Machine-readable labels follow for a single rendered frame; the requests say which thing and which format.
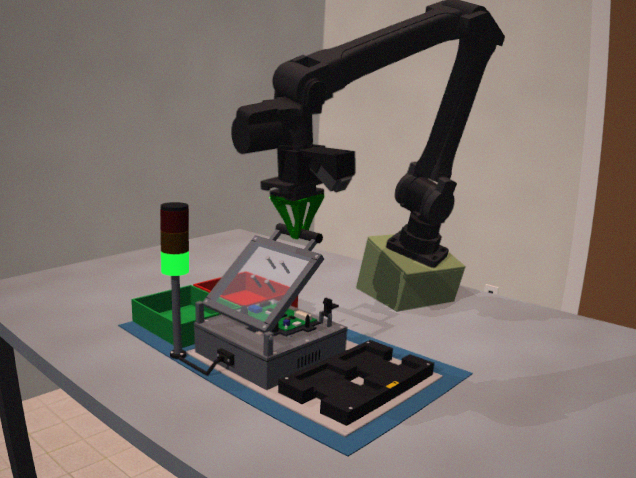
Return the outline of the red bin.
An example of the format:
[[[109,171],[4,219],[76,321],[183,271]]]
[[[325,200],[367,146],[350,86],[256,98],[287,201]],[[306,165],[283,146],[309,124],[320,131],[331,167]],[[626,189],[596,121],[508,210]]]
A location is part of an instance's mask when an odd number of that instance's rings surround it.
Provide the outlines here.
[[[204,281],[204,282],[200,282],[200,283],[196,283],[193,284],[193,286],[202,289],[206,292],[211,292],[211,290],[215,287],[215,285],[218,283],[220,278],[217,279],[213,279],[213,280],[208,280],[208,281]],[[294,302],[291,304],[291,306],[298,308],[298,296],[297,298],[294,300]]]

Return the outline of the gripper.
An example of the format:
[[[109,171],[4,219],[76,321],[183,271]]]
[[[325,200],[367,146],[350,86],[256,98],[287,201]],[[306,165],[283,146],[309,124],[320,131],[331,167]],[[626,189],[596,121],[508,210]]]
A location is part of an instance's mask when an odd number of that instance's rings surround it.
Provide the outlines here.
[[[300,146],[281,146],[277,148],[278,157],[278,177],[261,181],[261,190],[269,191],[271,188],[278,188],[270,191],[270,200],[281,215],[289,231],[291,238],[299,239],[301,229],[309,230],[312,220],[318,211],[323,199],[324,189],[316,188],[316,185],[323,184],[319,179],[302,184],[292,184],[282,182],[281,172],[281,151],[280,150],[302,150]],[[310,203],[308,213],[303,226],[303,219],[307,202]],[[286,205],[292,208],[295,225],[293,228]]]

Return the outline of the green bin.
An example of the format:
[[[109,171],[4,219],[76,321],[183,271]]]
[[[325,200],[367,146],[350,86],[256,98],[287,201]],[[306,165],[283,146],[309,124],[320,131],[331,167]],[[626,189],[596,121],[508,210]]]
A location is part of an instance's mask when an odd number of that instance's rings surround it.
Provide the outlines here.
[[[195,302],[203,302],[208,294],[193,285],[180,287],[182,348],[194,345]],[[133,322],[173,345],[171,290],[134,298],[131,303]],[[204,319],[217,315],[204,306]]]

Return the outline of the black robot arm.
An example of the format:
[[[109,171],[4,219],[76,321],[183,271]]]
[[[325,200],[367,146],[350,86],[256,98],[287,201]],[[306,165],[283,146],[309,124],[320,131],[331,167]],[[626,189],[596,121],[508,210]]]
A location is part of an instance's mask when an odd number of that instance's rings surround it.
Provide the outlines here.
[[[282,182],[319,179],[330,192],[343,191],[356,173],[355,151],[313,144],[312,114],[321,114],[333,93],[358,78],[460,38],[426,147],[395,189],[396,201],[411,212],[408,224],[386,244],[389,250],[436,268],[449,251],[440,245],[439,230],[454,207],[457,183],[450,178],[455,154],[487,63],[505,39],[488,12],[466,1],[443,0],[426,6],[418,16],[282,63],[273,75],[274,99],[238,108],[231,129],[235,149],[247,154],[303,145],[302,150],[280,150]]]

